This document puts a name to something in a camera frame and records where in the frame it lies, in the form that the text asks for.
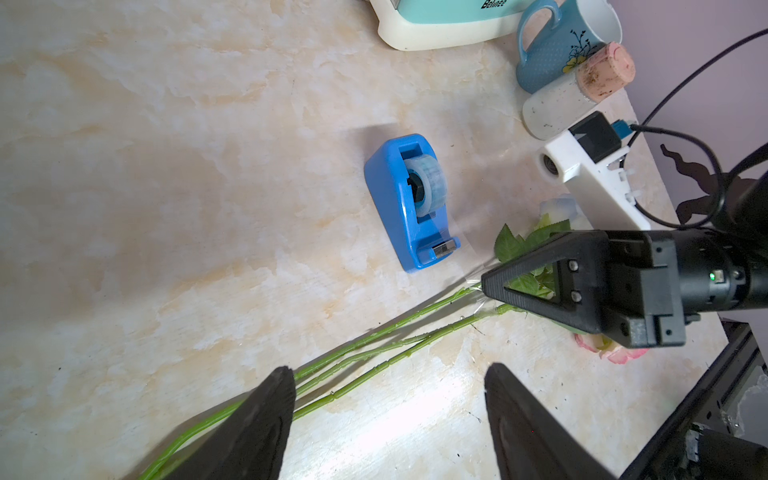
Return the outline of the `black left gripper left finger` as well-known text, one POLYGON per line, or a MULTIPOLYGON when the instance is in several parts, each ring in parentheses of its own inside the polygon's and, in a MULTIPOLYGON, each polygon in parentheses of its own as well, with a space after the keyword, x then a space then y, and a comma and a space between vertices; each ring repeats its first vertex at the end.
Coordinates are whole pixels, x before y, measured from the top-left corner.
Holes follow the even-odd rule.
POLYGON ((296 401, 294 372, 273 370, 170 479, 277 479, 296 401))

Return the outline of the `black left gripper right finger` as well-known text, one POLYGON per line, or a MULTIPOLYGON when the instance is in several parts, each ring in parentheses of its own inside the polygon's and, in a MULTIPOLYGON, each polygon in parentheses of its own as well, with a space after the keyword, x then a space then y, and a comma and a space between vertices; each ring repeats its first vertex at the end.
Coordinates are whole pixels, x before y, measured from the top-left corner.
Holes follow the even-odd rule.
POLYGON ((485 377, 485 402, 502 479, 612 479, 503 364, 485 377))

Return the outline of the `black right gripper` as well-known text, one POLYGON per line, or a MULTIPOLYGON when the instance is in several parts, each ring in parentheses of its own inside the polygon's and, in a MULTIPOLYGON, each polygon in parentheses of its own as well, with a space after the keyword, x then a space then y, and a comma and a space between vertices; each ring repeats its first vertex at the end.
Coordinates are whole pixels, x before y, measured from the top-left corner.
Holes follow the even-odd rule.
POLYGON ((627 348, 682 346, 702 313, 750 306, 750 242, 711 229, 503 229, 494 254, 485 296, 627 348))

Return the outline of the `artificial flower bouquet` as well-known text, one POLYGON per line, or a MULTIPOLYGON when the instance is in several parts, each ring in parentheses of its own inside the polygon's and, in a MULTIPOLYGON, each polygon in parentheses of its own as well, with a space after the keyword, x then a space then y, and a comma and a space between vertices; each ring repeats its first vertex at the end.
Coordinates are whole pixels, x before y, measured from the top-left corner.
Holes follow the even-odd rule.
MULTIPOLYGON (((575 229, 586 230, 591 227, 592 225, 586 219, 585 214, 573 197, 561 195, 540 204, 539 221, 527 236, 515 235, 507 225, 503 226, 495 240, 494 255, 498 261, 504 263, 517 259, 522 254, 542 245, 552 234, 575 229)), ((363 338, 342 347, 339 351, 329 353, 325 357, 311 362, 310 365, 300 368, 294 374, 294 378, 298 383, 297 395, 303 396, 309 393, 317 393, 320 384, 350 366, 375 359, 389 351, 395 350, 397 352, 391 358, 382 361, 377 366, 363 373, 360 377, 350 382, 349 385, 332 391, 318 400, 311 401, 307 406, 297 409, 295 417, 301 418, 339 399, 342 395, 361 386, 396 362, 456 331, 484 318, 500 316, 510 311, 519 312, 521 310, 519 307, 505 304, 486 308, 486 302, 482 301, 475 312, 456 322, 418 335, 409 336, 406 334, 406 330, 413 326, 416 321, 431 314, 442 317, 447 313, 448 307, 456 306, 459 301, 469 299, 470 296, 479 293, 480 290, 481 283, 471 281, 467 286, 457 290, 455 293, 407 315, 404 319, 397 321, 394 325, 383 329, 383 331, 368 333, 363 338)), ((185 458, 179 454, 181 450, 186 449, 193 441, 200 439, 204 434, 217 428, 219 424, 227 420, 242 404, 241 400, 235 401, 229 406, 210 414, 180 434, 141 473, 140 477, 142 479, 167 478, 185 461, 185 458)))

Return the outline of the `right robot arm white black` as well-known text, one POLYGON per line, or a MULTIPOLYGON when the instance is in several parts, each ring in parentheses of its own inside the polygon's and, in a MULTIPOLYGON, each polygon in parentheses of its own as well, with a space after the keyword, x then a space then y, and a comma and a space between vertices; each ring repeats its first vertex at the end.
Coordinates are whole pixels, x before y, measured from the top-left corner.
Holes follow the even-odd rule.
POLYGON ((483 293, 630 349, 682 346, 706 312, 767 305, 767 179, 711 228, 559 233, 481 277, 483 293))

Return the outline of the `glass jar pink lid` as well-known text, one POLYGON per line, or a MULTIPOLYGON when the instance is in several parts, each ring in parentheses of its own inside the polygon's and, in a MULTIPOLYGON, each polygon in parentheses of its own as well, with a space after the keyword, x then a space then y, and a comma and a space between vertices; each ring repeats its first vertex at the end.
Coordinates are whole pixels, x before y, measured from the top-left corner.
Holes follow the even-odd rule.
POLYGON ((630 84, 635 75, 628 50, 611 42, 527 99, 522 108, 523 124, 533 137, 551 139, 630 84))

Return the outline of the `blue floral mug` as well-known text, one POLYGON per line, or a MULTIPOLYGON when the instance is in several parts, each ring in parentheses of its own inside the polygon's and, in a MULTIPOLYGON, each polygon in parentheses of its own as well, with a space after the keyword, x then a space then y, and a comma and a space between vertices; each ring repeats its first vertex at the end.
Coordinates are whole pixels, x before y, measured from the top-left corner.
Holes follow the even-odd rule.
POLYGON ((574 70, 603 46, 620 43, 622 37, 617 13, 605 0, 566 0, 561 4, 534 1, 522 12, 518 24, 517 83, 533 94, 574 70), (551 17, 530 45, 524 46, 524 28, 541 10, 549 11, 551 17))

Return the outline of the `mint green toaster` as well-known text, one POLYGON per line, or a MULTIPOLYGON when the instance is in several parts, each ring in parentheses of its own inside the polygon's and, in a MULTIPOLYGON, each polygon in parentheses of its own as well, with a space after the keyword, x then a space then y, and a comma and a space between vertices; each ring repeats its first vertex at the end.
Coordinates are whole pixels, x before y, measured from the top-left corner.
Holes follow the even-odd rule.
POLYGON ((399 51, 477 44, 510 35, 531 0, 371 0, 378 35, 399 51))

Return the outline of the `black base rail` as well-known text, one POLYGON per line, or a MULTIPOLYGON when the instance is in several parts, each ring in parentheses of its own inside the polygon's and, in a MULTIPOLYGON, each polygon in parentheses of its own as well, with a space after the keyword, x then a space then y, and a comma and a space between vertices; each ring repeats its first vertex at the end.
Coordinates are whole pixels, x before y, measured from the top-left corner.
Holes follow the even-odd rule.
POLYGON ((765 479, 767 360, 747 323, 620 475, 622 479, 765 479))

